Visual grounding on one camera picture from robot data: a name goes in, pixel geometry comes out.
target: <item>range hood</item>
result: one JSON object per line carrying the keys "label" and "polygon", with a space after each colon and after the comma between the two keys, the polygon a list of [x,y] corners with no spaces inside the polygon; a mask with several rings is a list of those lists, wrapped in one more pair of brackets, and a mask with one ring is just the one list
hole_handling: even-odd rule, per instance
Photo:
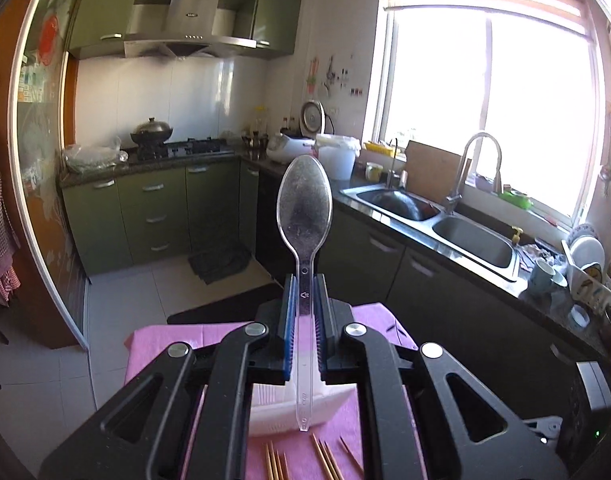
{"label": "range hood", "polygon": [[256,48],[254,40],[229,35],[234,18],[223,19],[222,12],[215,20],[218,1],[171,0],[159,19],[146,10],[135,9],[141,12],[133,13],[137,23],[124,37],[125,56],[232,57]]}

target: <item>black floor mat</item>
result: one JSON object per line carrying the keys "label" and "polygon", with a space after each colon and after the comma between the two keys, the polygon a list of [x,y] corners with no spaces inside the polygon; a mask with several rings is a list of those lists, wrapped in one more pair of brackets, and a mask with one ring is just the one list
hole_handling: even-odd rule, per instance
{"label": "black floor mat", "polygon": [[268,283],[224,300],[174,314],[168,318],[168,325],[253,321],[260,304],[277,300],[282,295],[282,287],[276,283]]}
{"label": "black floor mat", "polygon": [[193,272],[209,285],[246,270],[250,263],[250,251],[242,244],[233,243],[193,254],[188,258],[188,263]]}

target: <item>stainless steel sink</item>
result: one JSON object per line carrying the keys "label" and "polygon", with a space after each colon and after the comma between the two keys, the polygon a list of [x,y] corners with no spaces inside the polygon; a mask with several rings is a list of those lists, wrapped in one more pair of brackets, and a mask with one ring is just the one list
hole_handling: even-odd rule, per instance
{"label": "stainless steel sink", "polygon": [[448,215],[441,205],[413,193],[397,195],[393,191],[375,185],[341,193],[425,234],[504,280],[517,281],[519,257],[508,239],[460,214]]}
{"label": "stainless steel sink", "polygon": [[498,234],[474,222],[458,216],[446,216],[434,224],[432,230],[490,265],[505,269],[512,263],[514,248]]}

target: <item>gas stove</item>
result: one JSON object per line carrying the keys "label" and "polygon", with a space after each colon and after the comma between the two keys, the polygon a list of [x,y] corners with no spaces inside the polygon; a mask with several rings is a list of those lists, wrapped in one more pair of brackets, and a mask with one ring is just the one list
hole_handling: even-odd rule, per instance
{"label": "gas stove", "polygon": [[192,139],[182,142],[165,142],[159,146],[137,146],[128,148],[128,163],[140,164],[151,162],[152,160],[164,160],[166,158],[183,158],[187,156],[202,154],[225,154],[234,153],[232,148],[223,144],[220,140],[212,139]]}

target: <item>kitchen countertop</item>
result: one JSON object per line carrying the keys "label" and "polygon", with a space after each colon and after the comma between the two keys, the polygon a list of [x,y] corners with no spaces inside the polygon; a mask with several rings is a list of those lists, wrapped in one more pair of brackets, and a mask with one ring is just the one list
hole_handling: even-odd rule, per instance
{"label": "kitchen countertop", "polygon": [[[137,165],[119,164],[109,170],[86,174],[65,171],[61,175],[59,183],[62,188],[79,186],[127,174],[180,168],[201,162],[218,162],[237,158],[276,178],[282,178],[287,168],[287,166],[273,162],[268,158],[257,158],[250,155],[249,152],[238,150],[235,153],[201,154],[184,158],[154,160]],[[440,241],[341,193],[343,189],[367,184],[369,183],[365,180],[362,171],[355,171],[350,180],[332,181],[332,195],[335,204],[339,205],[344,212],[369,223],[371,227],[384,234],[396,238],[397,241],[433,259],[441,266],[518,310],[535,323],[554,333],[587,358],[599,361],[604,365],[605,371],[611,373],[611,357],[599,337],[601,320],[591,317],[589,326],[581,332],[573,328],[568,318],[568,313],[573,305],[569,291],[564,290],[535,299],[525,291],[529,276],[529,273],[525,270],[519,270],[517,281],[508,282]]]}

